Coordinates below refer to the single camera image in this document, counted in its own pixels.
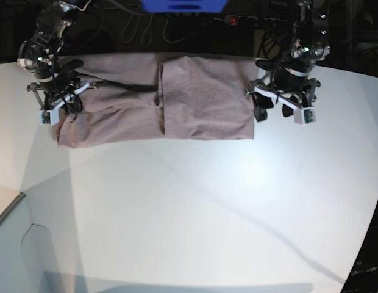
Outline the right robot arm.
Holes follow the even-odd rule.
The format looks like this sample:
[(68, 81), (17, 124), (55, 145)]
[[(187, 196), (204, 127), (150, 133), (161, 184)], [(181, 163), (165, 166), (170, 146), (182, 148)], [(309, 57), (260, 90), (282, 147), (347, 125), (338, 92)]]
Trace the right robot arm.
[(40, 12), (36, 30), (30, 40), (20, 46), (18, 65), (32, 73), (35, 82), (27, 86), (40, 105), (41, 124), (56, 125), (60, 109), (76, 115), (82, 111), (79, 95), (90, 88), (90, 83), (75, 72), (83, 65), (81, 60), (59, 64), (59, 53), (64, 47), (64, 33), (74, 24), (74, 13), (83, 12), (91, 1), (53, 1)]

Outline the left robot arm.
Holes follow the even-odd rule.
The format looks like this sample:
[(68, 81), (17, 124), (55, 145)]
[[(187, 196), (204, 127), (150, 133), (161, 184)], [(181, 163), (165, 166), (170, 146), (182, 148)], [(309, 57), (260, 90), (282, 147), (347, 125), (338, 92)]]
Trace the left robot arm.
[(257, 122), (268, 118), (268, 110), (282, 104), (284, 117), (307, 125), (316, 121), (316, 89), (319, 80), (310, 73), (319, 61), (330, 54), (328, 41), (328, 1), (290, 1), (291, 19), (280, 40), (279, 55), (257, 59), (264, 70), (261, 78), (249, 81), (246, 95), (254, 102)]

